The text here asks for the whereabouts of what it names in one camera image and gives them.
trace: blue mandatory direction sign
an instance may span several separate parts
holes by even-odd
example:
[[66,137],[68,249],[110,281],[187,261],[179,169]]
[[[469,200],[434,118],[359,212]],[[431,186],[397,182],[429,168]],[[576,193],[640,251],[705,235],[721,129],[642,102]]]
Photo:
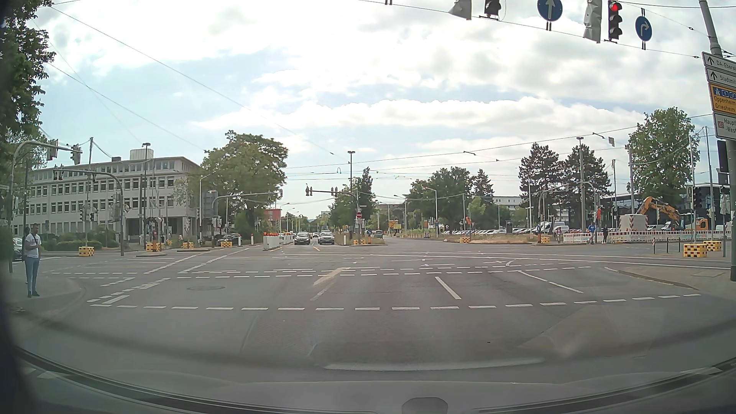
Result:
[[546,21],[557,21],[562,17],[562,1],[537,0],[537,10]]
[[637,17],[634,25],[636,26],[637,36],[639,36],[639,39],[648,42],[651,39],[651,24],[649,24],[649,20],[641,15]]

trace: asphalt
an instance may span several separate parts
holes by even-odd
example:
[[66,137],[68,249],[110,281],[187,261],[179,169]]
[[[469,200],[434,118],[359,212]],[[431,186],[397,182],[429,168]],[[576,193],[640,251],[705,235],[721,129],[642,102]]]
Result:
[[215,379],[569,382],[733,357],[733,300],[622,272],[728,262],[644,250],[387,237],[58,257],[41,262],[32,299],[46,300],[49,280],[83,298],[16,337],[72,368],[174,392]]

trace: yellow direction sign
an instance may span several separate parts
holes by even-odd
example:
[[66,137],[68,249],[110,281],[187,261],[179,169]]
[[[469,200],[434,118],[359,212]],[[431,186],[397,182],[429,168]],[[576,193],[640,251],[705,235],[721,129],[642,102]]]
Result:
[[708,84],[713,110],[736,115],[736,91],[723,86]]

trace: sky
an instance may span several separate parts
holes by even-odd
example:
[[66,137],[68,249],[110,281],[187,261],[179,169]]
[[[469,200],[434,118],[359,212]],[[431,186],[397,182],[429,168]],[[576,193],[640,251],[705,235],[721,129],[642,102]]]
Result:
[[[583,136],[611,175],[617,160],[623,193],[623,145],[645,113],[707,114],[693,122],[712,134],[703,18],[698,8],[622,1],[620,40],[596,44],[582,38],[587,2],[562,1],[551,32],[533,0],[502,0],[500,21],[446,13],[453,0],[58,4],[29,24],[49,32],[57,53],[41,82],[42,126],[65,144],[93,136],[123,159],[150,142],[156,156],[197,163],[228,130],[274,138],[289,149],[282,202],[308,217],[330,198],[306,197],[305,186],[347,183],[347,151],[353,174],[371,168],[382,203],[451,166],[483,169],[496,195],[508,196],[520,193],[518,166],[532,143],[564,158]],[[722,48],[736,52],[736,8],[715,8],[730,1],[710,6]],[[483,5],[473,0],[473,16]],[[646,50],[634,31],[641,7],[653,30]],[[708,181],[704,134],[697,183]],[[710,151],[715,174],[713,136]],[[93,162],[106,160],[93,151]]]

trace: dark car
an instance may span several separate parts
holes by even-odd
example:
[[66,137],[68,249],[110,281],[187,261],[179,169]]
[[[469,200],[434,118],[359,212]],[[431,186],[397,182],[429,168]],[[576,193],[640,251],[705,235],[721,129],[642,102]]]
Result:
[[23,258],[23,239],[13,237],[13,260],[22,260]]
[[311,235],[305,231],[297,233],[296,236],[294,236],[294,244],[295,245],[308,245],[312,242]]
[[319,234],[319,238],[317,240],[317,243],[321,245],[334,245],[335,244],[335,236],[330,233],[329,231],[323,231]]

